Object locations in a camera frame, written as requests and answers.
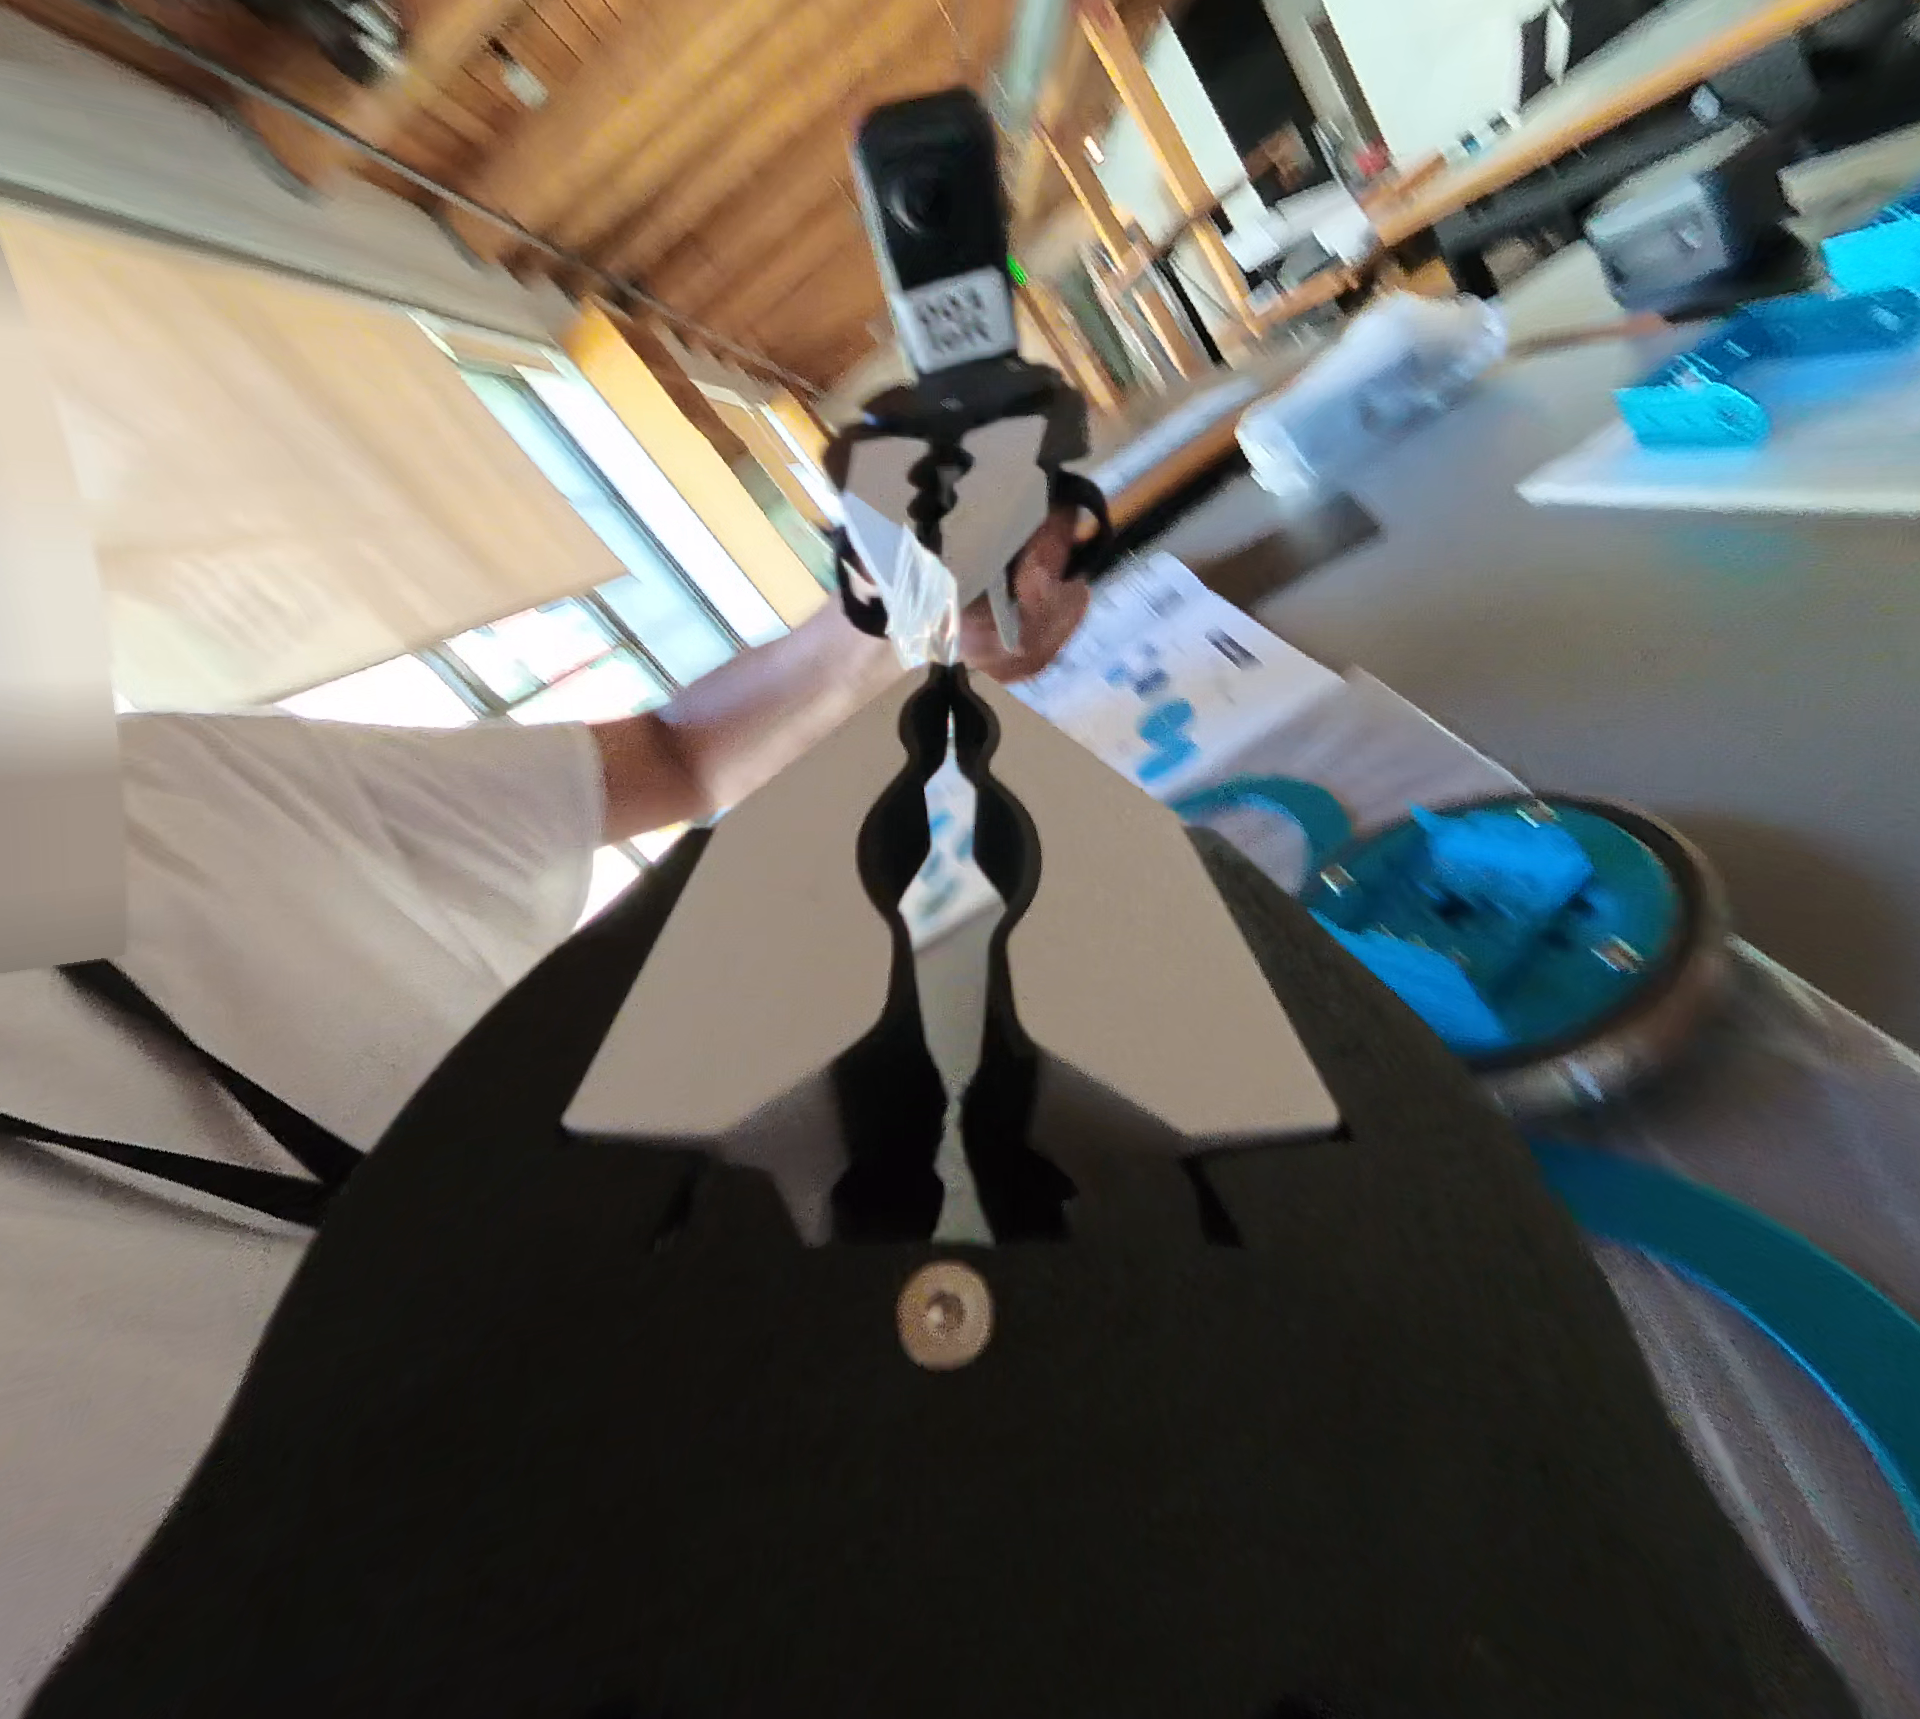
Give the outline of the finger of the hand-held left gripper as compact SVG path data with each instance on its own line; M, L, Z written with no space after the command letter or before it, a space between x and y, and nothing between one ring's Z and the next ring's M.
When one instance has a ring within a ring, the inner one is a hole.
M1044 417L1005 417L965 437L970 465L944 515L944 565L961 605L1001 587L1044 525L1044 435Z
M949 567L925 543L915 473L933 463L925 435L836 433L830 483L836 491L838 553L856 597L946 597Z

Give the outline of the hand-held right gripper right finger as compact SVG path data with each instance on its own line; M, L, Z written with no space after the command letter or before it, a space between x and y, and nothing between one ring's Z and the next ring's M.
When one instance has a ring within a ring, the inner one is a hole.
M1068 1237L1141 1163L1340 1135L1340 1107L1188 827L1006 687L951 675L972 861L996 891L958 1107L998 1245Z

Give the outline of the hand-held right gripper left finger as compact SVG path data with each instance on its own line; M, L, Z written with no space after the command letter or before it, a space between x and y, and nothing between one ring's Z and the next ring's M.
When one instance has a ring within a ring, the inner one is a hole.
M815 1245L934 1235L949 1087L901 907L949 679L901 675L704 831L569 1133L763 1171Z

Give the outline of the small labelled clear bag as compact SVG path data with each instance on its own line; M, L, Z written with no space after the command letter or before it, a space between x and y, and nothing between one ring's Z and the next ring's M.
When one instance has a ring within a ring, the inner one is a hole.
M884 635L905 667L958 663L965 605L958 579L941 553L913 531L898 529L878 555L874 581Z

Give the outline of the round bearing with blue bracket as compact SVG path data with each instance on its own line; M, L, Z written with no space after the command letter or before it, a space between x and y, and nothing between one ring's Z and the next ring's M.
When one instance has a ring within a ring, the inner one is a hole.
M1518 1121L1663 1073L1733 975L1713 863L1621 801L1416 805L1315 861L1301 899Z

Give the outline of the large clear plastic bag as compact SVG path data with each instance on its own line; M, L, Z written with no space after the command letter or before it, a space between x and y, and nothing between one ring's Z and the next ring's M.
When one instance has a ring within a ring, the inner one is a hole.
M1350 673L1214 755L1205 783L1279 773L1357 827L1521 781L1397 691ZM1563 1135L1665 1165L1801 1233L1906 1313L1919 1303L1917 1053L1748 943L1693 1051ZM1679 1269L1597 1247L1669 1413L1863 1715L1919 1713L1909 1515L1838 1407L1782 1347Z

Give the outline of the person's left forearm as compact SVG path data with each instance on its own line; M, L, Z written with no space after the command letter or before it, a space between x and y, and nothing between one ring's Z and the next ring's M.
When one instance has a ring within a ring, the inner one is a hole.
M588 727L602 839L710 819L852 719L905 675L898 649L827 607L740 651L661 707Z

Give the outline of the grey desk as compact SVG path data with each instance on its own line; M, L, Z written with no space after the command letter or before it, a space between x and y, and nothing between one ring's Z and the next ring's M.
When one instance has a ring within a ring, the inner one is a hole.
M1584 244L1502 306L1510 360L1357 473L1381 537L1249 613L1531 785L1681 827L1744 943L1917 1053L1917 523L1531 505L1689 336L1629 334ZM1124 539L1188 561L1285 513L1218 465Z

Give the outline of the person's left hand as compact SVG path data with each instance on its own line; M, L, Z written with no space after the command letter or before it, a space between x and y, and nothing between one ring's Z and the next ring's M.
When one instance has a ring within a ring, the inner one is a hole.
M1014 683L1043 673L1081 629L1093 585L1068 575L1083 515L1048 511L1005 569L1005 583L972 601L958 629L958 659L976 673Z

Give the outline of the large window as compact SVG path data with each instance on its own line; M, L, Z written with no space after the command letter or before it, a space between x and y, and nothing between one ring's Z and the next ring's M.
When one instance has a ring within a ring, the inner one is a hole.
M605 723L781 637L778 607L576 372L460 376L618 575L278 701L330 723Z

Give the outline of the black flat pad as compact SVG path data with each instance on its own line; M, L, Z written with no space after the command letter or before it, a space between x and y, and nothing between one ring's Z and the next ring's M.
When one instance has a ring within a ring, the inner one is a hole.
M1378 517L1342 493L1333 501L1285 513L1277 525L1233 549L1188 559L1188 569L1218 597L1254 611L1378 537Z

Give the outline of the plastic-wrapped grey device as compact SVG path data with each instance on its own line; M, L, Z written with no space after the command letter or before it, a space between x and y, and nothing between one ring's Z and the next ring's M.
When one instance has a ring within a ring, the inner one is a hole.
M1385 294L1236 423L1251 477L1291 505L1344 489L1372 457L1448 415L1508 354L1496 300Z

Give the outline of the black digital device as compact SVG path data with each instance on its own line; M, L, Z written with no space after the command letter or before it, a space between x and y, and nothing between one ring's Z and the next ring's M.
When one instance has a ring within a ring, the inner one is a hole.
M1582 238L1616 292L1676 292L1753 266L1787 216L1777 166L1649 168L1587 216Z

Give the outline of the white foam sheet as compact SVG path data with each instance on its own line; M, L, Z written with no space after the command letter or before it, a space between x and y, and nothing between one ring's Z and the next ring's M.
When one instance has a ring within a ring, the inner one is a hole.
M1633 386L1676 378L1676 358L1701 340ZM1597 435L1521 481L1517 493L1541 507L1917 515L1919 340L1878 360L1765 374L1748 396L1772 417L1759 447L1649 451L1614 411Z

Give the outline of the blue round-end U bracket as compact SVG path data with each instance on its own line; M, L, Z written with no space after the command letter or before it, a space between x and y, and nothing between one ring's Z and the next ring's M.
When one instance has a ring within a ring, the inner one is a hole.
M1772 429L1759 400L1701 374L1621 388L1614 409L1635 443L1649 451L1753 449Z
M1801 292L1753 302L1674 366L1683 388L1753 392L1765 374L1878 360L1909 352L1917 340L1917 292Z

